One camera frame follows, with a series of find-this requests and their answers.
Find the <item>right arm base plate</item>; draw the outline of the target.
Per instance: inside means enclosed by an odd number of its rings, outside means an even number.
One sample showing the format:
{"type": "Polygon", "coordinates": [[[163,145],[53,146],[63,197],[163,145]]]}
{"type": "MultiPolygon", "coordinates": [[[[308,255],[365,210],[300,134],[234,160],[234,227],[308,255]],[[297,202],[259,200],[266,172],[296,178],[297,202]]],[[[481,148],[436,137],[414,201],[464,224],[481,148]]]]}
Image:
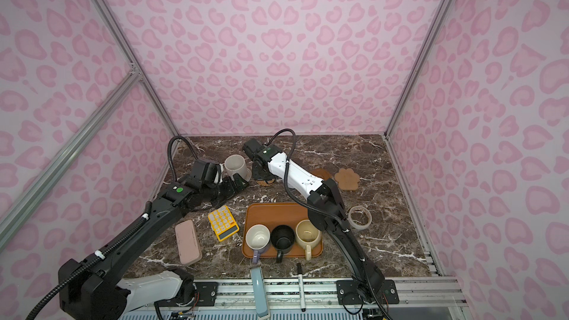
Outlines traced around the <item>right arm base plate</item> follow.
{"type": "MultiPolygon", "coordinates": [[[[364,305],[375,302],[367,295],[365,286],[360,281],[339,280],[335,284],[340,305],[364,305]]],[[[383,305],[398,305],[400,299],[394,280],[386,279],[380,290],[376,292],[376,297],[383,305]]]]}

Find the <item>white speckled mug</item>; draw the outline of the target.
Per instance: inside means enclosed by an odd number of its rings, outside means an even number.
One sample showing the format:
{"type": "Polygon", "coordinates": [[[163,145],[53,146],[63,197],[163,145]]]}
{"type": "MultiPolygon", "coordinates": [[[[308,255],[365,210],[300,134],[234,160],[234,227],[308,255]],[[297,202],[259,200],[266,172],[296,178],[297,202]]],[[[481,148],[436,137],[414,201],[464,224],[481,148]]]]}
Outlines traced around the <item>white speckled mug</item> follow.
{"type": "Polygon", "coordinates": [[[235,179],[235,175],[239,175],[248,182],[252,177],[252,172],[247,168],[246,160],[241,155],[230,155],[225,159],[223,166],[232,179],[235,179]]]}

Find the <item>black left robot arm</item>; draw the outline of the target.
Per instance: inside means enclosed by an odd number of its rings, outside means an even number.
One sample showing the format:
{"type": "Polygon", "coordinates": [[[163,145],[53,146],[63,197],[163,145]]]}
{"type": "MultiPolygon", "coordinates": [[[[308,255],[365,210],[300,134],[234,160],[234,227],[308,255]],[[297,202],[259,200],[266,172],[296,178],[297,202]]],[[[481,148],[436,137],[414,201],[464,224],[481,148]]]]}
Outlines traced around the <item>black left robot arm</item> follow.
{"type": "Polygon", "coordinates": [[[192,178],[183,177],[148,201],[144,212],[112,241],[81,262],[70,259],[59,268],[59,306],[74,319],[118,319],[133,291],[119,287],[127,269],[166,229],[199,210],[204,203],[221,207],[249,187],[242,177],[224,177],[219,184],[202,183],[193,188],[192,178]]]}

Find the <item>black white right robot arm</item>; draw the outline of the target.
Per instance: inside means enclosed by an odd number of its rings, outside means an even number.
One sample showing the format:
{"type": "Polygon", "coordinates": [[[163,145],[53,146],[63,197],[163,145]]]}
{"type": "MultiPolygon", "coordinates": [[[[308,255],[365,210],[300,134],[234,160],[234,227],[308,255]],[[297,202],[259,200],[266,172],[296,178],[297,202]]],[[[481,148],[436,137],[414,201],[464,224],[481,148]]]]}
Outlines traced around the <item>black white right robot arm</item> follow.
{"type": "Polygon", "coordinates": [[[247,152],[246,155],[253,162],[255,173],[282,179],[289,197],[308,209],[311,223],[334,240],[348,261],[353,280],[360,283],[363,300],[370,303],[381,301],[385,276],[357,241],[336,182],[314,176],[275,147],[247,152]]]}

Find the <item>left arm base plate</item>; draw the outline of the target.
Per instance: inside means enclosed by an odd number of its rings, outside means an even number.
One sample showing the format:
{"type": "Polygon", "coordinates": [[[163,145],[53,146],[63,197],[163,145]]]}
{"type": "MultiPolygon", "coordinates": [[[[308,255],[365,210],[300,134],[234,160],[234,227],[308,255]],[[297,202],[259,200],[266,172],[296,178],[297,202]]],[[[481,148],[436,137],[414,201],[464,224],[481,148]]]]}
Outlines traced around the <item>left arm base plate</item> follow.
{"type": "Polygon", "coordinates": [[[189,281],[182,284],[174,302],[182,307],[213,307],[219,283],[215,281],[189,281]]]}

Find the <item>rattan round coaster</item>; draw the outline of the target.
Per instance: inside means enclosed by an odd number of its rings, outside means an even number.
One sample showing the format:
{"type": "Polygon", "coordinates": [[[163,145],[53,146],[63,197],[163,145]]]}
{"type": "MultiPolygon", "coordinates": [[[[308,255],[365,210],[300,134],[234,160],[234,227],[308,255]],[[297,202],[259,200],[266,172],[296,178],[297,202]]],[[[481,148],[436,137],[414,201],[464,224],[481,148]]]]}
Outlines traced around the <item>rattan round coaster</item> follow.
{"type": "Polygon", "coordinates": [[[259,186],[266,187],[266,186],[272,185],[274,182],[275,182],[275,180],[274,180],[274,179],[271,179],[271,180],[269,180],[269,181],[257,181],[256,183],[257,183],[259,186]]]}

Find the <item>brown wooden round coaster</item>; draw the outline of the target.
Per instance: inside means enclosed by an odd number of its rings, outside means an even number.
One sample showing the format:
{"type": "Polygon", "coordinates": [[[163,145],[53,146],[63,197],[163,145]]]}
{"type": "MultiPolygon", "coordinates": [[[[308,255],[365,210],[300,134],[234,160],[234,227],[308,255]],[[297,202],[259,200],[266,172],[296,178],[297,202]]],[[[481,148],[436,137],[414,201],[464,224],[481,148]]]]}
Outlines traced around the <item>brown wooden round coaster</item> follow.
{"type": "Polygon", "coordinates": [[[311,174],[323,180],[333,179],[332,174],[324,168],[316,168],[314,170],[311,170],[311,174]]]}

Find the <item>brown paw shaped coaster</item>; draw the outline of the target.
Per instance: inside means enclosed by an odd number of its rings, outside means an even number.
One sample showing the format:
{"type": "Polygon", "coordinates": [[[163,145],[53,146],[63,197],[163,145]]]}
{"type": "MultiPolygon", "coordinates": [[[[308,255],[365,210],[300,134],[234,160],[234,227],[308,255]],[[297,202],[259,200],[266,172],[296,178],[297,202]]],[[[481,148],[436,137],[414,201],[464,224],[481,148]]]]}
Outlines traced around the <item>brown paw shaped coaster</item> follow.
{"type": "Polygon", "coordinates": [[[343,191],[355,191],[359,188],[360,176],[352,168],[341,168],[334,175],[334,180],[338,184],[339,189],[343,191]]]}

